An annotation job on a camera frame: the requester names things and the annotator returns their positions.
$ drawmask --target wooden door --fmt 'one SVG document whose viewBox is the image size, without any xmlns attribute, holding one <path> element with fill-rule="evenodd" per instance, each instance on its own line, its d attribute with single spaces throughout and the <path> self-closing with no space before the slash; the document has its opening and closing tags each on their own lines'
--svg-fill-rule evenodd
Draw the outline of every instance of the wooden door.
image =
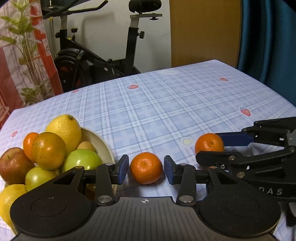
<svg viewBox="0 0 296 241">
<path fill-rule="evenodd" d="M 170 0 L 172 67 L 220 60 L 237 65 L 240 0 Z"/>
</svg>

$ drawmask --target blue curtain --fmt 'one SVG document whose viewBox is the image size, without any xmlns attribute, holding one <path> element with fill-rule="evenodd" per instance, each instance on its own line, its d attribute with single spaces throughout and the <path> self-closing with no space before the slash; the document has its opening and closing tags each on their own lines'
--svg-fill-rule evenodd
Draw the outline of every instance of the blue curtain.
<svg viewBox="0 0 296 241">
<path fill-rule="evenodd" d="M 242 0 L 237 68 L 296 106 L 296 12 L 284 0 Z"/>
</svg>

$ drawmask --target white bowl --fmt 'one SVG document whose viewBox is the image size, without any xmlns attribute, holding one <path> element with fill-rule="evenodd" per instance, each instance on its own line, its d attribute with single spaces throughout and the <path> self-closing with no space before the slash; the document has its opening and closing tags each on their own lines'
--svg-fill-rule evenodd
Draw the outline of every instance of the white bowl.
<svg viewBox="0 0 296 241">
<path fill-rule="evenodd" d="M 88 141 L 90 142 L 94 148 L 96 149 L 96 153 L 100 156 L 102 159 L 102 163 L 114 163 L 114 157 L 112 155 L 112 152 L 106 142 L 99 137 L 95 132 L 86 129 L 84 127 L 81 127 L 82 132 L 82 141 Z M 91 191 L 95 191 L 94 185 L 88 185 L 90 187 Z M 113 193 L 116 194 L 117 185 L 112 185 Z"/>
</svg>

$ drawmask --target curtain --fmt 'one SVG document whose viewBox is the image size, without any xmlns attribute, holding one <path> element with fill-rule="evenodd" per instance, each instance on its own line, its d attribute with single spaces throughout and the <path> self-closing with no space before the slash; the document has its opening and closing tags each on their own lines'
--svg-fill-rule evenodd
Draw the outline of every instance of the curtain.
<svg viewBox="0 0 296 241">
<path fill-rule="evenodd" d="M 0 8 L 0 128 L 17 108 L 61 94 L 38 0 Z"/>
<path fill-rule="evenodd" d="M 237 68 L 296 105 L 296 12 L 284 0 L 242 0 Z"/>
</svg>

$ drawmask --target strawberry print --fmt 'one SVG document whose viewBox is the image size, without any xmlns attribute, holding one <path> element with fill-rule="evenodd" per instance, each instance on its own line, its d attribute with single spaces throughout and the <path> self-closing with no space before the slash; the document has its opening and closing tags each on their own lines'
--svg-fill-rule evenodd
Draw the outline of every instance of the strawberry print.
<svg viewBox="0 0 296 241">
<path fill-rule="evenodd" d="M 251 112 L 246 108 L 241 109 L 241 113 L 243 113 L 246 116 L 251 116 Z"/>
<path fill-rule="evenodd" d="M 222 81 L 228 81 L 228 79 L 227 78 L 224 78 L 224 77 L 221 77 L 219 79 L 222 80 Z"/>
<path fill-rule="evenodd" d="M 132 89 L 137 89 L 138 87 L 139 87 L 138 85 L 130 85 L 130 86 L 129 86 L 129 89 L 131 89 L 131 90 L 132 90 Z"/>
<path fill-rule="evenodd" d="M 11 134 L 11 137 L 15 137 L 17 134 L 18 134 L 18 131 L 14 131 L 14 132 Z"/>
</svg>

